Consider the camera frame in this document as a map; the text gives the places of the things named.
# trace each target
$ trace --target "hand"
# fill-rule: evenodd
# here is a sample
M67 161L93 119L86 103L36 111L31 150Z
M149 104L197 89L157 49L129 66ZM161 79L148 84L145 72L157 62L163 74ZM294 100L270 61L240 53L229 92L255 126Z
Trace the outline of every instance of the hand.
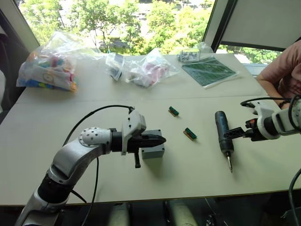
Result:
M282 106L281 110L289 108L289 106L290 106L290 103L286 103Z

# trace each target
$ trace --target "blue screwdriver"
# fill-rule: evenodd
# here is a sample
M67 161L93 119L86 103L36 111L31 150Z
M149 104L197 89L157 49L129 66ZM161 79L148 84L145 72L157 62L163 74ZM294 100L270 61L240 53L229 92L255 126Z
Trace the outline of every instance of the blue screwdriver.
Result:
M222 153L227 157L230 171L232 173L233 167L231 163L231 154L234 152L234 146L231 139L224 137L224 134L229 130L228 121L225 112L218 111L215 113L215 123L218 132L218 141Z

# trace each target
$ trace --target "plastic bag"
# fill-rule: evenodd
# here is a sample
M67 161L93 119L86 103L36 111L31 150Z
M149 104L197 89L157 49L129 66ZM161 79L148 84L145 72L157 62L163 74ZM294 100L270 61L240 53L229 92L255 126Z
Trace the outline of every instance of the plastic bag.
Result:
M88 47L81 38L55 32L49 42L35 49L21 65L16 86L75 91L77 59L99 59L104 55Z
M121 76L124 61L125 60L122 55L117 53L109 53L105 60L106 73L114 80L118 81Z
M230 80L239 74L214 56L203 57L198 62L183 65L182 68L205 89Z
M125 61L122 78L126 82L150 87L178 72L155 48L140 61Z
M200 60L201 55L204 53L213 53L213 51L205 42L201 42L193 48L182 50L177 55L177 58L181 62L191 63Z

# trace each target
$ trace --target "window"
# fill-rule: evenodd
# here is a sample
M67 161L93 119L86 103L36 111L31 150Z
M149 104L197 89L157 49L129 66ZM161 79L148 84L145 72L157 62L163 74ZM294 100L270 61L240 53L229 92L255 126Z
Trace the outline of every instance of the window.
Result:
M55 30L102 52L175 54L202 41L215 0L15 0L40 44Z
M241 63L267 65L276 59L281 52L259 48L220 45L216 53L234 53Z

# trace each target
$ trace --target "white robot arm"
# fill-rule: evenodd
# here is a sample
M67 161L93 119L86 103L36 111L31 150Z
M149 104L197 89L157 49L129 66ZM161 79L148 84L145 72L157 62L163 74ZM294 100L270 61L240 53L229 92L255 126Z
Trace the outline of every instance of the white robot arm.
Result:
M258 118L246 121L247 131L241 127L231 129L224 134L225 138L249 137L252 141L260 141L301 133L301 99L297 99L290 109L277 112L258 100L243 102L241 105L253 108Z
M15 226L53 226L69 194L90 162L100 155L113 152L134 153L135 167L139 168L140 147L154 147L165 138L148 134L145 119L133 110L116 129L88 128L75 140L66 144L55 155L42 183L34 191Z

